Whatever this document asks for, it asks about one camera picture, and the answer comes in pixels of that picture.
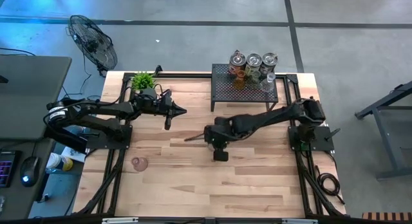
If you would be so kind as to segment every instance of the butcher block tabletop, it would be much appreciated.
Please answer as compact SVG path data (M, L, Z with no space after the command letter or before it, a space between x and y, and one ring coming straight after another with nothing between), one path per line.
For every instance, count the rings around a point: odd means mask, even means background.
M117 99L123 75L123 71L108 72L102 101ZM297 78L303 98L319 99L314 74L298 73ZM183 140L203 132L215 117L265 112L265 103L219 102L212 113L210 79L164 78L157 79L156 83L161 84L163 90L170 89L172 99L187 113L172 119L168 131L164 129L165 117L141 115L132 121L133 134L123 164L115 216L304 217L295 154L290 150L286 131L289 122L263 127L244 141L230 143L229 160L214 162L212 151L203 140ZM290 90L295 99L292 85ZM279 103L274 109L286 106L281 80L277 82L277 92ZM101 149L86 158L74 212L83 208L100 187L107 156L108 150ZM330 156L323 152L313 152L313 156L321 173L337 177ZM148 159L149 166L144 172L133 169L131 159L134 157ZM106 196L105 211L112 185ZM313 192L307 183L306 186L315 211ZM328 196L328 199L345 213L336 197Z

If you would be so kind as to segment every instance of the green plant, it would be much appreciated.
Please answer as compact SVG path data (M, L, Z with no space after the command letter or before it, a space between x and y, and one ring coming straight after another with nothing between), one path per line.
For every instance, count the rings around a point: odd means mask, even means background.
M132 80L131 87L137 91L146 88L153 88L155 86L155 80L153 80L152 75L148 73L137 73Z

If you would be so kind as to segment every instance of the gray floor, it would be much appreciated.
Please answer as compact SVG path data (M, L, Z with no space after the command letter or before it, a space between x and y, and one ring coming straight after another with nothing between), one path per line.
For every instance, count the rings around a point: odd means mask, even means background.
M291 0L300 23L412 23L412 0ZM287 22L284 0L5 0L1 17L67 18L142 21ZM234 50L279 54L278 71L296 72L287 27L102 25L118 55L115 70L208 71L226 63ZM77 93L83 79L82 54L62 24L0 23L0 46L38 55L73 58L64 86ZM411 80L412 30L298 28L304 71L315 73L328 123L342 131L334 137L342 193L348 214L407 212L412 208L412 176L378 182L375 175L390 169L372 117L356 120L354 112ZM84 94L99 95L104 79L93 72ZM78 176L53 175L48 184L59 191L35 204L31 217L64 214Z

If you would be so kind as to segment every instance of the desk fan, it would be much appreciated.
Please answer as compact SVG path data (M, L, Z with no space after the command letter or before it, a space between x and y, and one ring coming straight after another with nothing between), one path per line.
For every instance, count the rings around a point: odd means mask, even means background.
M71 16L68 30L77 47L97 66L100 76L106 77L107 71L114 69L117 64L117 55L111 38L83 15Z

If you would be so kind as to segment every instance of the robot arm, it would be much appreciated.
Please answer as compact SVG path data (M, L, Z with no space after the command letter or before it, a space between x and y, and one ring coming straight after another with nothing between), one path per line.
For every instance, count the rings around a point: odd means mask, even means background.
M97 137L105 142L122 143L129 138L131 128L120 124L121 120L131 121L141 114L163 115L166 117L165 129L168 130L172 118L186 113L185 109L172 101L170 90L158 96L152 88L134 94L129 102L117 104L99 100L64 98L48 104L47 109L49 113L45 116L44 122L48 128L45 136L82 153L86 149L87 141L65 130L65 127L71 125L88 127L98 131L90 138ZM111 115L116 118L102 119L92 115Z
M207 125L203 131L204 139L214 148L213 158L217 161L227 161L229 156L223 151L229 142L245 140L260 127L277 124L287 120L300 122L299 138L309 142L314 138L314 127L325 121L325 115L319 101L314 99L299 99L290 106L267 111L257 115L235 115L230 118L217 117L214 125Z

